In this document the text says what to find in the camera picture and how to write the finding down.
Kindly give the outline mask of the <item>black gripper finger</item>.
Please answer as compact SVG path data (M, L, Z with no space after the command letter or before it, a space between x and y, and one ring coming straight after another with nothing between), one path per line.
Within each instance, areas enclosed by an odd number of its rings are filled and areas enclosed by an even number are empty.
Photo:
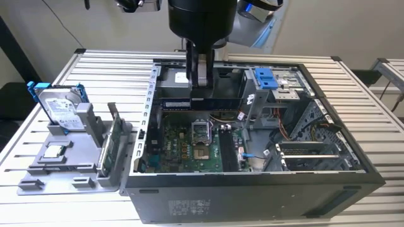
M213 92L213 57L214 51L198 53L190 40L186 46L186 78L189 81L190 99L210 98Z

